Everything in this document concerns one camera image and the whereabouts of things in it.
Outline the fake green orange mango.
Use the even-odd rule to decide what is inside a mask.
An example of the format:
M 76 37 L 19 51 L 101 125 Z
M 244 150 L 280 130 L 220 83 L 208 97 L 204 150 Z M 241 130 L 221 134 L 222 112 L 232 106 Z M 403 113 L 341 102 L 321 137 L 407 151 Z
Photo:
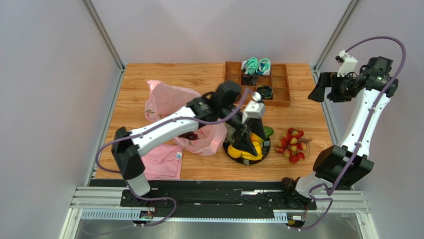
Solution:
M 269 138 L 270 136 L 272 136 L 274 134 L 274 130 L 273 130 L 272 127 L 264 126 L 263 129 L 264 129 L 264 133 L 265 133 L 266 138 Z

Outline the fake yellow lemon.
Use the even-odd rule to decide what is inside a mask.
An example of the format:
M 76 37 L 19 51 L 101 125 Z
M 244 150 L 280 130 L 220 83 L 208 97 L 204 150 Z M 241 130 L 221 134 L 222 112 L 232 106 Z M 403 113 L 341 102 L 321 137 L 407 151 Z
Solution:
M 231 158 L 239 158 L 242 155 L 241 150 L 234 148 L 233 145 L 227 148 L 227 153 Z

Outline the fake dark plum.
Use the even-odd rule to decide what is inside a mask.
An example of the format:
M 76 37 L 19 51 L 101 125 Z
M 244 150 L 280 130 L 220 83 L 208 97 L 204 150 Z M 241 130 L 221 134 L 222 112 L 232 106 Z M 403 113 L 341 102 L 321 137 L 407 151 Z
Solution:
M 282 191 L 284 191 L 286 193 L 292 193 L 293 191 L 295 191 L 296 185 L 297 185 L 297 182 L 298 182 L 299 179 L 300 179 L 300 177 L 298 177 L 296 179 L 284 177 L 281 180 Z

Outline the pink plastic bag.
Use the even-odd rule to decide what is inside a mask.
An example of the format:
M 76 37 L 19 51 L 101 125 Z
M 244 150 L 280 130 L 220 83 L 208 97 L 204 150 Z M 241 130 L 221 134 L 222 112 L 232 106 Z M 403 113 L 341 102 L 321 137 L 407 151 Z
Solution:
M 156 122 L 184 107 L 189 101 L 200 97 L 195 90 L 183 87 L 170 86 L 158 80 L 147 82 L 150 94 L 145 103 L 145 117 L 148 121 Z M 194 131 L 197 140 L 188 140 L 175 137 L 174 143 L 183 149 L 201 156 L 210 156 L 217 153 L 226 138 L 227 129 L 224 124 L 206 125 Z

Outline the fake green netted melon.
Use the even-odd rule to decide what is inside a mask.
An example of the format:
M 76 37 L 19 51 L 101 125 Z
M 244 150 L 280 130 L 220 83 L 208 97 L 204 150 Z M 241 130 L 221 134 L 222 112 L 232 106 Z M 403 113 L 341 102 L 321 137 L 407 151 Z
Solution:
M 234 139 L 234 133 L 235 133 L 235 128 L 233 128 L 232 126 L 230 126 L 229 124 L 225 124 L 227 133 L 226 133 L 226 141 L 228 141 L 229 143 L 233 143 L 235 141 Z

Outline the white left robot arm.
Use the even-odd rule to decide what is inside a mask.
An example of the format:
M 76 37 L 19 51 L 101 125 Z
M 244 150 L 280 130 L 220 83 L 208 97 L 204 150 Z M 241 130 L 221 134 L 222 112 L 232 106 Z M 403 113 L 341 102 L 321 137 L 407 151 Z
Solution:
M 221 83 L 213 92 L 194 98 L 176 112 L 148 126 L 118 129 L 111 144 L 112 155 L 133 195 L 142 197 L 151 188 L 142 157 L 159 145 L 207 125 L 226 123 L 235 129 L 234 148 L 254 156 L 258 150 L 251 133 L 266 139 L 262 117 L 265 104 L 258 92 L 242 89 L 233 81 Z

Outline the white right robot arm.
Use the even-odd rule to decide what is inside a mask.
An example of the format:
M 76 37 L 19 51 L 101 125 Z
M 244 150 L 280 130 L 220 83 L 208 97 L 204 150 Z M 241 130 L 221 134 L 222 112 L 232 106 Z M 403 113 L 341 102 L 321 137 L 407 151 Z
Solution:
M 370 142 L 382 111 L 398 88 L 398 79 L 392 81 L 389 75 L 391 59 L 370 58 L 359 74 L 353 72 L 355 58 L 337 57 L 337 60 L 342 63 L 339 71 L 320 73 L 308 98 L 334 103 L 356 98 L 355 111 L 342 139 L 318 155 L 312 173 L 295 181 L 294 191 L 306 198 L 326 188 L 350 187 L 372 171 Z

